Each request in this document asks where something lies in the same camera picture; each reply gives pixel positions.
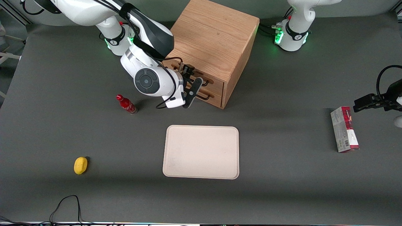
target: gray tabletop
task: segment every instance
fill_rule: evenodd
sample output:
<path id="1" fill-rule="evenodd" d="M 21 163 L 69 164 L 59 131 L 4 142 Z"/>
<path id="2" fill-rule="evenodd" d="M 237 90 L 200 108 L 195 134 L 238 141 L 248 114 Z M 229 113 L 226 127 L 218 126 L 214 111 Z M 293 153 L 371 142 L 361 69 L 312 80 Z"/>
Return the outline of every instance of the gray tabletop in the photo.
<path id="1" fill-rule="evenodd" d="M 289 53 L 258 34 L 225 110 L 196 100 L 156 110 L 136 91 L 96 27 L 28 28 L 0 110 L 0 214 L 44 221 L 78 195 L 85 220 L 213 224 L 402 224 L 398 112 L 353 114 L 360 150 L 336 152 L 329 112 L 375 92 L 380 70 L 402 64 L 396 16 L 318 18 Z M 389 70 L 382 90 L 400 79 Z M 115 99 L 139 107 L 135 116 Z M 236 180 L 162 173 L 170 125 L 235 126 Z M 183 141 L 203 142 L 183 135 Z M 77 157 L 89 156 L 84 175 Z M 76 221 L 66 200 L 57 221 Z"/>

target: black cable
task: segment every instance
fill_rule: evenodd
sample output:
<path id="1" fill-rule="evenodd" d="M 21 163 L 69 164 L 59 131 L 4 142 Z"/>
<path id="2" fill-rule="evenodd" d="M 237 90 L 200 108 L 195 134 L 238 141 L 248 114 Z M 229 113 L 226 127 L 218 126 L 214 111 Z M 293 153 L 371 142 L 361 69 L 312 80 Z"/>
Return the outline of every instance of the black cable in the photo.
<path id="1" fill-rule="evenodd" d="M 103 36 L 103 38 L 101 38 L 101 37 L 100 37 L 101 35 L 102 35 L 102 32 L 99 33 L 99 39 L 100 39 L 100 40 L 104 40 L 105 37 Z"/>
<path id="2" fill-rule="evenodd" d="M 265 28 L 270 28 L 270 29 L 271 29 L 271 26 L 264 25 L 264 24 L 262 24 L 262 23 L 260 23 L 260 26 L 261 26 L 261 27 L 265 27 Z"/>
<path id="3" fill-rule="evenodd" d="M 111 9 L 112 11 L 114 11 L 114 12 L 116 12 L 116 13 L 119 13 L 119 10 L 118 10 L 114 5 L 112 5 L 112 4 L 109 3 L 109 2 L 104 2 L 104 1 L 100 1 L 100 0 L 94 0 L 94 1 L 96 1 L 97 3 L 99 3 L 99 4 L 103 5 L 103 6 L 105 6 L 106 8 Z"/>
<path id="4" fill-rule="evenodd" d="M 293 9 L 285 16 L 285 18 L 289 17 L 292 12 L 293 12 Z"/>
<path id="5" fill-rule="evenodd" d="M 50 222 L 52 225 L 55 225 L 55 222 L 53 221 L 53 215 L 57 212 L 57 210 L 59 209 L 61 203 L 62 203 L 65 199 L 67 199 L 67 198 L 69 198 L 69 197 L 75 197 L 75 198 L 77 199 L 77 205 L 78 205 L 78 222 L 80 222 L 82 225 L 88 225 L 88 224 L 85 224 L 85 223 L 83 223 L 83 222 L 93 223 L 93 222 L 90 222 L 90 221 L 85 221 L 85 220 L 82 218 L 82 216 L 81 216 L 81 205 L 80 205 L 80 201 L 78 200 L 78 196 L 76 196 L 76 195 L 69 195 L 69 196 L 64 197 L 64 198 L 59 202 L 59 204 L 57 205 L 56 209 L 50 214 L 50 216 L 49 216 L 49 222 Z"/>
<path id="6" fill-rule="evenodd" d="M 159 61 L 172 60 L 172 59 L 179 59 L 179 60 L 180 60 L 180 63 L 183 63 L 183 59 L 180 58 L 180 57 L 169 57 L 169 58 L 165 58 L 165 59 L 158 59 L 158 58 L 155 58 L 155 59 L 156 59 L 156 60 L 159 60 Z"/>
<path id="7" fill-rule="evenodd" d="M 290 8 L 286 11 L 286 13 L 285 13 L 285 15 L 284 15 L 283 17 L 286 18 L 292 11 L 293 11 L 293 8 L 290 7 Z"/>
<path id="8" fill-rule="evenodd" d="M 35 16 L 35 15 L 39 15 L 39 14 L 43 13 L 43 11 L 45 11 L 44 9 L 41 9 L 38 12 L 28 12 L 27 9 L 25 8 L 25 1 L 22 2 L 22 5 L 23 5 L 23 10 L 29 15 Z"/>
<path id="9" fill-rule="evenodd" d="M 390 68 L 400 68 L 400 69 L 402 69 L 402 66 L 401 66 L 401 65 L 389 65 L 388 67 L 384 68 L 384 69 L 378 74 L 377 83 L 375 84 L 375 88 L 376 88 L 376 90 L 377 90 L 377 95 L 379 96 L 379 99 L 381 100 L 382 103 L 386 104 L 387 106 L 390 106 L 390 105 L 389 105 L 389 103 L 386 103 L 386 102 L 384 101 L 384 98 L 382 97 L 382 95 L 381 95 L 381 93 L 380 93 L 380 91 L 379 91 L 379 82 L 380 82 L 380 80 L 381 80 L 382 74 L 384 74 L 384 72 L 385 72 L 386 70 L 390 69 Z"/>
<path id="10" fill-rule="evenodd" d="M 261 29 L 261 28 L 259 28 L 257 31 L 261 31 L 261 32 L 263 32 L 264 34 L 266 34 L 266 35 L 270 35 L 270 36 L 275 36 L 275 34 L 273 34 L 273 33 L 269 33 L 268 31 L 264 31 L 263 29 Z"/>
<path id="11" fill-rule="evenodd" d="M 176 81 L 174 80 L 174 78 L 173 78 L 173 76 L 170 74 L 170 72 L 169 72 L 157 59 L 155 59 L 155 58 L 154 58 L 153 56 L 151 56 L 151 54 L 149 54 L 149 53 L 146 53 L 146 54 L 147 54 L 149 57 L 151 57 L 154 61 L 156 61 L 156 62 L 158 63 L 158 65 L 159 65 L 160 67 L 162 67 L 162 68 L 166 71 L 166 73 L 168 73 L 168 75 L 170 76 L 170 78 L 172 79 L 173 86 L 174 86 L 174 89 L 173 89 L 172 94 L 170 95 L 169 98 L 167 98 L 166 100 L 162 101 L 160 104 L 158 104 L 158 105 L 155 107 L 156 109 L 167 108 L 167 106 L 163 106 L 163 107 L 159 107 L 159 106 L 161 106 L 162 104 L 165 104 L 168 100 L 170 100 L 170 99 L 173 97 L 173 95 L 174 95 L 174 93 L 176 92 L 176 89 L 177 89 Z"/>

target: beige tray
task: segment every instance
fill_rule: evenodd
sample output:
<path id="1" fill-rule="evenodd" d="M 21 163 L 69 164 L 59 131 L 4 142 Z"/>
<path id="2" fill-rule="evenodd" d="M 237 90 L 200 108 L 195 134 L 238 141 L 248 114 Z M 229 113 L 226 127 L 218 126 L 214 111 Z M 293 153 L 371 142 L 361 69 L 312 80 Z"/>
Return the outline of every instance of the beige tray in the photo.
<path id="1" fill-rule="evenodd" d="M 236 179 L 239 176 L 239 131 L 224 126 L 169 126 L 163 174 L 168 177 Z"/>

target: wooden drawer cabinet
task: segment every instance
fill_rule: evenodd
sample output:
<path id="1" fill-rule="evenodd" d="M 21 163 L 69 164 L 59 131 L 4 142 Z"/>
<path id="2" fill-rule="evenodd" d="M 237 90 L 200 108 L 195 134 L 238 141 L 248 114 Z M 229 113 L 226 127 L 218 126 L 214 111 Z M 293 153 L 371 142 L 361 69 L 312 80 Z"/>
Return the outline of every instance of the wooden drawer cabinet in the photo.
<path id="1" fill-rule="evenodd" d="M 208 81 L 199 95 L 209 95 L 205 102 L 224 109 L 250 56 L 259 21 L 208 0 L 191 0 L 171 29 L 174 50 L 168 57 L 181 57 L 195 67 L 192 78 Z M 164 64 L 179 66 L 176 60 Z"/>

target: drawer handle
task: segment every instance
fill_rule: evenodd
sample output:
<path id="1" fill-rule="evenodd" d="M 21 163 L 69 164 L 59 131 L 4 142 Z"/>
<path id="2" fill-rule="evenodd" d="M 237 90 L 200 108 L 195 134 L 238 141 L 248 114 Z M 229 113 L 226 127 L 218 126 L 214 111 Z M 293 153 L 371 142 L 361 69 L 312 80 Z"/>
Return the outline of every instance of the drawer handle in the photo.
<path id="1" fill-rule="evenodd" d="M 209 84 L 209 80 L 207 80 L 202 86 L 207 86 Z"/>
<path id="2" fill-rule="evenodd" d="M 202 97 L 202 96 L 200 96 L 200 95 L 197 94 L 197 97 L 200 98 L 200 99 L 203 99 L 203 100 L 207 101 L 207 100 L 211 97 L 211 95 L 208 94 L 207 97 Z"/>
<path id="3" fill-rule="evenodd" d="M 207 80 L 205 83 L 202 84 L 203 87 L 207 86 L 209 84 L 209 80 Z"/>

